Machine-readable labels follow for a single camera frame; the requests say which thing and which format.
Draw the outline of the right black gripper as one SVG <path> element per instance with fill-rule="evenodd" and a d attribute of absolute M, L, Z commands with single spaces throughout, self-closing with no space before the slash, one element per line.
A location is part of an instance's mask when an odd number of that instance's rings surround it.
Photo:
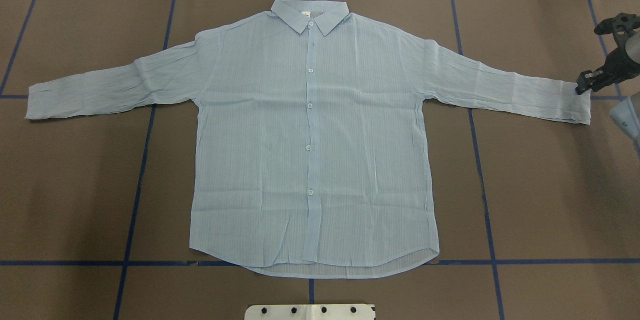
<path fill-rule="evenodd" d="M 619 84 L 640 74 L 640 65 L 629 58 L 625 51 L 615 49 L 606 57 L 604 65 L 594 71 L 583 71 L 576 81 L 575 92 L 579 96 L 592 89 L 592 85 Z"/>

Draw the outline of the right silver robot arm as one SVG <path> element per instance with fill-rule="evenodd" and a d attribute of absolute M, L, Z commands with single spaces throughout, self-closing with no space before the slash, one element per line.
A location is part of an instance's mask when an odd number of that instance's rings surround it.
<path fill-rule="evenodd" d="M 597 92 L 604 87 L 631 80 L 640 73 L 639 35 L 631 35 L 614 51 L 608 54 L 605 64 L 596 71 L 583 71 L 576 81 L 576 94 L 589 90 Z M 626 97 L 609 113 L 614 123 L 633 140 L 640 137 L 639 94 Z"/>

